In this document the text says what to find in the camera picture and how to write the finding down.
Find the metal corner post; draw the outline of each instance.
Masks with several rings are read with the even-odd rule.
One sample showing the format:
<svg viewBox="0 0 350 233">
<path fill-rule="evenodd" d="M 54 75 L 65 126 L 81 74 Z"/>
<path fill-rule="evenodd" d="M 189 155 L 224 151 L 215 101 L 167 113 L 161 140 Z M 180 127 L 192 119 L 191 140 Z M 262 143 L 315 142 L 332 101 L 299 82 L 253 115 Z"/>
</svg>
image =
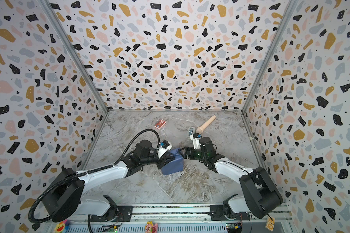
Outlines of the metal corner post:
<svg viewBox="0 0 350 233">
<path fill-rule="evenodd" d="M 48 0 L 38 0 L 38 3 L 40 4 L 44 13 L 46 14 L 49 21 L 51 22 L 53 29 L 56 31 L 56 33 L 60 37 L 61 42 L 65 46 L 70 57 L 74 61 L 76 67 L 82 73 L 84 80 L 87 82 L 89 89 L 91 90 L 92 94 L 96 98 L 96 101 L 99 103 L 100 107 L 103 109 L 104 114 L 107 115 L 109 111 L 106 105 L 104 104 L 102 97 L 98 93 L 93 81 L 89 78 L 89 74 L 86 68 L 84 67 L 82 61 L 80 60 L 78 54 L 76 53 L 74 46 L 71 44 L 70 40 L 68 39 L 68 36 L 65 30 L 63 29 L 63 26 L 61 25 L 60 21 L 58 20 L 56 14 L 52 10 L 51 4 L 49 3 Z"/>
<path fill-rule="evenodd" d="M 249 103 L 253 99 L 254 92 L 257 90 L 260 82 L 263 79 L 263 75 L 266 72 L 266 69 L 268 67 L 268 64 L 271 61 L 272 56 L 275 53 L 277 45 L 280 42 L 281 36 L 284 34 L 284 31 L 285 31 L 285 29 L 287 27 L 287 24 L 288 24 L 292 14 L 293 14 L 293 11 L 294 11 L 295 6 L 297 5 L 297 2 L 298 2 L 298 0 L 289 0 L 287 8 L 284 11 L 283 18 L 282 18 L 282 20 L 281 20 L 281 22 L 279 24 L 279 27 L 277 29 L 277 32 L 276 32 L 275 36 L 274 36 L 274 39 L 272 40 L 272 43 L 271 43 L 271 45 L 270 45 L 270 47 L 269 47 L 269 49 L 268 49 L 268 51 L 266 53 L 266 56 L 265 56 L 265 58 L 263 60 L 263 64 L 262 64 L 262 66 L 261 66 L 261 68 L 260 68 L 260 70 L 259 70 L 259 72 L 257 74 L 257 78 L 255 79 L 255 81 L 253 83 L 253 86 L 252 86 L 252 88 L 249 91 L 248 97 L 247 97 L 247 99 L 245 101 L 245 104 L 243 106 L 243 109 L 242 109 L 243 113 L 247 112 L 247 109 L 249 107 Z"/>
</svg>

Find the toy figure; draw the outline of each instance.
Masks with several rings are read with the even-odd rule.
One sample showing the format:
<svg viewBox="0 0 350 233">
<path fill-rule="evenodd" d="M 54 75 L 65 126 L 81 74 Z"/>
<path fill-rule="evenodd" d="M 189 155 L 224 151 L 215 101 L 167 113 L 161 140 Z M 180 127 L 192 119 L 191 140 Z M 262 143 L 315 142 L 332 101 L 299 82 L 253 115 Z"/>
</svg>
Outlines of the toy figure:
<svg viewBox="0 0 350 233">
<path fill-rule="evenodd" d="M 153 222 L 148 222 L 145 226 L 145 233 L 156 233 L 158 228 L 158 224 L 154 224 Z"/>
</svg>

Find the marble floor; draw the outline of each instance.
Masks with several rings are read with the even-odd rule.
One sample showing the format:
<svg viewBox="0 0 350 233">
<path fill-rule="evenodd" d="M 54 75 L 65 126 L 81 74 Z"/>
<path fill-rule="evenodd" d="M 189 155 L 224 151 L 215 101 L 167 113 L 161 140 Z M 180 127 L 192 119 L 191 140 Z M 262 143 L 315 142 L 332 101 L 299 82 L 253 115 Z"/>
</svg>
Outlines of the marble floor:
<svg viewBox="0 0 350 233">
<path fill-rule="evenodd" d="M 157 130 L 161 141 L 170 141 L 174 148 L 188 146 L 185 142 L 190 126 L 201 126 L 211 116 L 216 119 L 202 136 L 208 136 L 218 147 L 217 152 L 230 160 L 251 168 L 258 166 L 239 112 L 232 111 L 113 111 L 110 112 L 86 169 L 115 162 L 134 135 L 164 119 L 167 124 Z M 142 134 L 140 140 L 157 139 L 153 133 Z M 163 175 L 156 165 L 128 178 L 112 180 L 86 194 L 109 195 L 116 203 L 221 203 L 238 193 L 241 187 L 231 179 L 207 169 L 198 160 L 184 160 L 184 170 Z"/>
</svg>

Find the red playing card box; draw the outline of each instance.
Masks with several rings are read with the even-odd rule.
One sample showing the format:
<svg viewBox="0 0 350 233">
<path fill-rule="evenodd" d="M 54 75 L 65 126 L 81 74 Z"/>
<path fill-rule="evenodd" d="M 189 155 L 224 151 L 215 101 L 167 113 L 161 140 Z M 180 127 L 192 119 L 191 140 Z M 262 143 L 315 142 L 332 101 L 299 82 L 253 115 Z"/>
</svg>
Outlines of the red playing card box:
<svg viewBox="0 0 350 233">
<path fill-rule="evenodd" d="M 154 128 L 161 129 L 162 127 L 165 126 L 165 124 L 166 124 L 166 121 L 164 119 L 159 119 L 159 121 L 155 123 Z"/>
</svg>

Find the terrazzo patterned wall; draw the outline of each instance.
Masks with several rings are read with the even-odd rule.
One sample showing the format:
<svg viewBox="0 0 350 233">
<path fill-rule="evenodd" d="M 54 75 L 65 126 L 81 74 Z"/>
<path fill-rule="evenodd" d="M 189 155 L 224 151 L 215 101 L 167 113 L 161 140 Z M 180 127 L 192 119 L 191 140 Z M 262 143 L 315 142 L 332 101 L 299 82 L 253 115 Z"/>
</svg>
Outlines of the terrazzo patterned wall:
<svg viewBox="0 0 350 233">
<path fill-rule="evenodd" d="M 287 1 L 51 3 L 109 109 L 239 109 Z"/>
<path fill-rule="evenodd" d="M 350 0 L 298 2 L 247 117 L 298 232 L 350 233 Z"/>
<path fill-rule="evenodd" d="M 30 206 L 81 166 L 102 118 L 39 4 L 0 1 L 0 232 L 42 232 Z"/>
</svg>

